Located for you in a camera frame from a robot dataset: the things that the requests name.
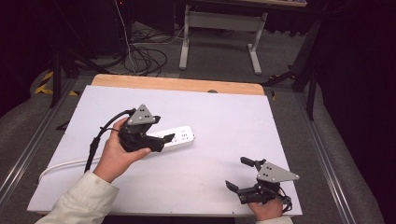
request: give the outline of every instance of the hand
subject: hand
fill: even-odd
[[[282,216],[283,204],[279,199],[273,199],[265,204],[248,203],[247,206],[253,211],[257,221]]]
[[[117,121],[113,129],[119,130],[125,120],[120,119]],[[120,145],[119,133],[112,130],[106,141],[102,158],[99,160],[93,173],[108,183],[111,183],[114,179],[122,175],[133,162],[142,159],[150,152],[151,150],[148,147],[134,152],[126,152]]]

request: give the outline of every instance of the black cable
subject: black cable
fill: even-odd
[[[114,118],[112,118],[104,127],[101,127],[101,131],[99,132],[99,134],[96,137],[93,138],[93,140],[90,144],[90,155],[88,156],[84,173],[86,173],[87,171],[90,170],[91,164],[93,161],[93,157],[95,156],[96,150],[99,146],[100,138],[102,137],[102,134],[104,134],[107,130],[110,130],[110,129],[108,129],[108,126],[110,126],[110,124],[112,124],[119,117],[126,115],[126,114],[132,115],[135,111],[136,111],[136,109],[125,110],[125,111],[119,113],[118,115],[116,115]]]
[[[282,200],[285,200],[285,198],[288,198],[288,197],[289,197],[288,195],[286,195],[285,190],[283,190],[281,187],[279,187],[279,189],[280,189],[280,190],[283,192],[283,194],[285,195],[285,196],[283,196],[283,195],[277,193],[277,195],[278,195]],[[282,210],[282,213],[288,212],[288,211],[290,211],[291,209],[293,209],[293,204],[292,204],[292,202],[290,201],[289,203],[287,203],[286,207]]]
[[[106,128],[106,131],[108,131],[108,130],[111,130],[111,131],[114,131],[114,132],[120,132],[120,130],[117,130],[117,129],[113,129],[113,128]]]
[[[150,29],[141,29],[141,30],[137,30],[137,31],[133,32],[133,34],[131,36],[131,41],[132,41],[132,43],[143,43],[144,41],[148,41],[153,37],[161,36],[161,35],[164,35],[164,33],[159,32],[159,31],[150,30]]]
[[[113,67],[113,66],[119,64],[123,60],[124,57],[125,57],[125,54],[121,55],[118,59],[114,60],[113,62],[104,63],[104,64],[98,64],[98,65],[103,67],[103,68]],[[92,68],[90,68],[89,66],[85,66],[83,64],[76,63],[76,65],[77,65],[78,68],[80,68],[80,69],[82,69],[84,71],[92,70]]]
[[[125,59],[123,60],[123,65],[125,67],[125,69],[127,69],[130,72],[134,72],[136,75],[138,76],[146,76],[154,71],[158,70],[158,74],[157,76],[161,73],[162,71],[162,67],[164,67],[167,64],[167,57],[166,54],[163,53],[160,50],[157,49],[147,49],[147,48],[143,48],[143,47],[136,47],[134,45],[132,45],[130,47],[131,50],[131,57],[134,59],[134,61],[136,62],[135,67],[136,69],[132,70],[131,68],[128,68],[126,63],[125,63]],[[158,52],[160,53],[163,57],[164,57],[164,62],[163,63],[159,63],[157,60],[155,60],[151,55],[150,52],[154,51],[154,52]]]

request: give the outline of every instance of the power strip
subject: power strip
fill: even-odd
[[[164,145],[162,152],[181,148],[181,147],[188,147],[191,146],[192,143],[194,142],[195,135],[192,132],[190,126],[181,126],[169,130],[159,131],[156,133],[148,133],[148,135],[162,138],[165,135],[172,133],[175,134],[175,137],[172,139],[170,143],[166,143]]]

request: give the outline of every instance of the white board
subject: white board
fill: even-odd
[[[148,133],[188,125],[196,138],[190,147],[153,152],[132,164],[113,182],[120,193],[110,214],[247,216],[252,214],[250,209],[225,186],[225,180],[240,189],[257,183],[255,168],[242,164],[240,158],[267,159],[289,170],[266,96],[94,86],[82,94],[49,167],[87,159],[99,128],[121,111],[141,104],[161,117]],[[108,135],[103,135],[96,156],[101,155]],[[84,166],[44,175],[28,210],[50,211],[82,176]],[[301,215],[294,184],[283,182],[281,187],[293,202],[287,215]]]

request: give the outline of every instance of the white sleeve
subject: white sleeve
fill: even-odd
[[[119,189],[88,171],[37,224],[102,223],[118,193]]]
[[[277,217],[264,221],[257,221],[256,224],[292,224],[290,217]]]

